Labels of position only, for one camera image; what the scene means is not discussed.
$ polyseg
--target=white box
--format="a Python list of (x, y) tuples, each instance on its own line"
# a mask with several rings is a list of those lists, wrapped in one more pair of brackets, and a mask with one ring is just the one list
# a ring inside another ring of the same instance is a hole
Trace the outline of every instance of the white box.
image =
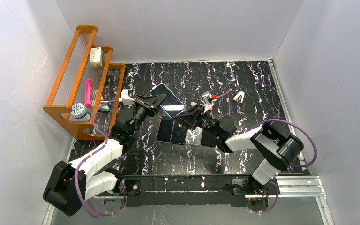
[(100, 67), (103, 65), (103, 50), (101, 50), (101, 48), (91, 48), (89, 63), (92, 67)]

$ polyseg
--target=table surface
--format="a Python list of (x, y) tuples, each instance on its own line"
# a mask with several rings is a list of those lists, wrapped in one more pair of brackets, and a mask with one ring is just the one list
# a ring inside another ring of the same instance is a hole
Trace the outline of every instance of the table surface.
[[(119, 71), (109, 72), (103, 92), (105, 100), (114, 99)], [(215, 102), (213, 117), (229, 114), (231, 104), (238, 130), (265, 119), (285, 120), (280, 96), (267, 61), (238, 62), (190, 62), (190, 63), (135, 63), (127, 64), (124, 87), (131, 96), (149, 95), (156, 85), (164, 83), (178, 96), (186, 108), (191, 102), (200, 102), (202, 93), (209, 91), (219, 95), (227, 90), (244, 91), (242, 104), (225, 96)], [(110, 116), (97, 115), (97, 123), (108, 130)], [(222, 153), (217, 147), (176, 145), (156, 141), (160, 120), (164, 112), (153, 118), (147, 117), (136, 136), (136, 142), (120, 158), (110, 162), (112, 167), (124, 174), (186, 175), (186, 174), (251, 174), (263, 160), (258, 150)], [(74, 140), (69, 161), (97, 147), (102, 141)], [(297, 168), (286, 173), (302, 173)]]

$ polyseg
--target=orange object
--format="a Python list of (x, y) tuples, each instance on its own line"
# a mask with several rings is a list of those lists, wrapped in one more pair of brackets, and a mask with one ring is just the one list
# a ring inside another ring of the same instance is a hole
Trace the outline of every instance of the orange object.
[[(88, 111), (92, 113), (93, 118), (99, 107), (108, 70), (121, 70), (117, 93), (122, 92), (122, 83), (125, 76), (125, 64), (110, 63), (113, 53), (113, 48), (110, 46), (100, 46), (103, 50), (103, 65), (101, 67), (91, 67), (89, 65), (90, 49), (97, 47), (93, 44), (97, 31), (98, 29), (94, 25), (80, 25), (76, 27), (74, 37), (64, 57), (59, 74), (43, 107), (45, 112), (78, 140), (104, 139), (103, 135), (93, 134), (91, 121), (75, 121), (70, 115), (71, 107), (74, 103), (84, 102), (85, 89), (79, 88), (80, 84), (90, 79), (91, 89), (97, 90), (97, 93), (93, 92), (90, 95), (91, 104), (87, 107)], [(79, 55), (82, 56), (81, 60), (77, 60)], [(115, 123), (118, 106), (119, 103), (115, 102), (110, 125), (105, 129), (108, 134)]]

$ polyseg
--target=pink object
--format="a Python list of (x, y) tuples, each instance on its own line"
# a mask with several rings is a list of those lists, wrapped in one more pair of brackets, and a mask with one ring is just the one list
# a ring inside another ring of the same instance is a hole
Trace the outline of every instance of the pink object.
[(90, 89), (90, 78), (88, 78), (85, 83), (85, 106), (90, 106)]

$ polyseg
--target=metal frame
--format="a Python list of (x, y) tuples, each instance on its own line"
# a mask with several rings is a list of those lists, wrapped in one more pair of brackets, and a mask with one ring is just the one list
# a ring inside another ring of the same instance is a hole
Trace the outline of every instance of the metal frame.
[[(288, 121), (292, 121), (289, 115), (289, 111), (286, 107), (285, 99), (282, 94), (281, 87), (279, 85), (279, 81), (277, 78), (277, 73), (274, 69), (274, 63), (272, 58), (268, 58), (269, 67), (272, 73), (272, 77), (274, 79), (274, 83), (277, 87), (278, 95), (282, 103), (282, 108), (285, 113), (285, 117)], [(295, 130), (293, 127), (290, 127), (291, 132), (295, 134)], [(71, 149), (74, 145), (74, 138), (71, 142), (67, 161), (69, 160), (69, 156), (71, 153)], [(302, 153), (299, 154), (299, 160), (304, 162), (304, 156)], [(328, 204), (326, 202), (326, 193), (323, 189), (321, 180), (319, 176), (278, 176), (278, 186), (280, 195), (279, 197), (315, 197), (317, 200), (317, 205), (319, 207), (319, 211), (322, 216), (322, 220), (325, 225), (334, 225), (332, 216), (330, 214), (330, 210)], [(246, 198), (253, 198), (255, 195), (245, 195)], [(104, 199), (123, 199), (122, 196), (95, 196), (95, 198), (104, 198)], [(42, 221), (42, 225), (50, 225), (52, 222), (53, 214), (55, 207), (50, 205), (47, 208), (44, 220)]]

